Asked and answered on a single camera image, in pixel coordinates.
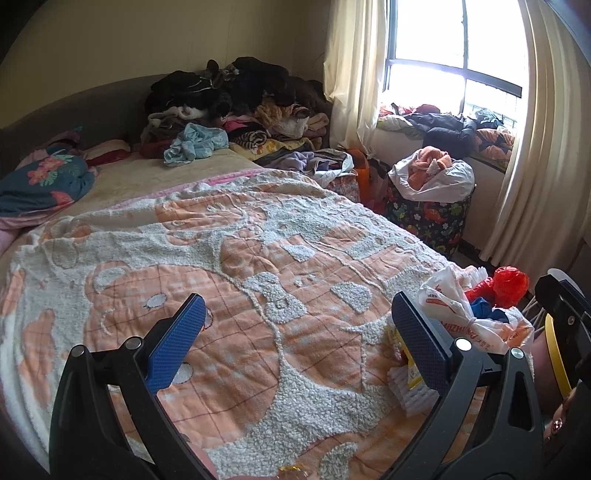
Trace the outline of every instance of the red plastic bag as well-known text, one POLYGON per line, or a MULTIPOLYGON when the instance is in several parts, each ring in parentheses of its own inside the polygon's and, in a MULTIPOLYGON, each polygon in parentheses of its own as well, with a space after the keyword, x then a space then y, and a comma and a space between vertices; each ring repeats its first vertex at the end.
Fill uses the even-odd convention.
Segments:
POLYGON ((515 267, 500 267, 495 270, 493 277, 468 290, 466 297, 470 303, 483 297, 495 307, 508 309, 519 303, 529 286, 530 279, 522 271, 515 267))

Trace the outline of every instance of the cream curtain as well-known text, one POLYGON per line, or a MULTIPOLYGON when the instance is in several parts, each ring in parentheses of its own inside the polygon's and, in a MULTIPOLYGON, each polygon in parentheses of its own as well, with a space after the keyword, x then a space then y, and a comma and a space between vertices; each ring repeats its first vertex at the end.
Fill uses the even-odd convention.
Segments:
POLYGON ((568 266, 591 211, 591 69, 546 3, 519 2, 529 54, 527 119, 480 257, 518 267, 533 286, 548 268, 568 266))
POLYGON ((333 104, 330 146, 369 148, 388 43, 387 0, 333 0, 324 93, 333 104))

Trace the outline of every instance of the window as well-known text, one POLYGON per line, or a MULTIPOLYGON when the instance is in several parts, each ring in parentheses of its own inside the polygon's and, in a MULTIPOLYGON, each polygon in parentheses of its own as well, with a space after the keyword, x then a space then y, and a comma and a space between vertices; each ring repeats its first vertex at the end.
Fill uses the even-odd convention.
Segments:
POLYGON ((388 103, 488 108, 515 127, 527 81, 518 0, 393 0, 389 16, 388 103))

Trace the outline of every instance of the floral pillow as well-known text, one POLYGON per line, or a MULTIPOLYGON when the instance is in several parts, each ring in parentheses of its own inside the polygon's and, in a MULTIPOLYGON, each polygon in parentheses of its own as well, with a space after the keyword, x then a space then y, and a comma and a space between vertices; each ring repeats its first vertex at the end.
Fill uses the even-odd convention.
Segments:
POLYGON ((78 155, 55 147, 36 153, 37 158, 44 158, 18 168, 0 180, 2 229, 40 225, 49 216, 86 195, 95 182, 96 171, 89 170, 78 155))

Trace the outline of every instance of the bedspread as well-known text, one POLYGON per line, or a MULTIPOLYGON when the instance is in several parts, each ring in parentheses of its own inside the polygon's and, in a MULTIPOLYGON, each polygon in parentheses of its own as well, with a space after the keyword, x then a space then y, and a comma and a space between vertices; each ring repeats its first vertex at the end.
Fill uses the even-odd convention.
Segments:
MULTIPOLYGON (((408 232, 292 172, 56 219, 16 251, 1 297, 6 407, 47 466, 72 346, 117 348, 196 292, 205 329, 158 398, 219 478, 298 462, 313 478, 375 479, 424 420, 406 419, 387 387, 391 299, 415 295, 446 264, 408 232)), ((111 393, 138 439, 121 393, 111 393)))

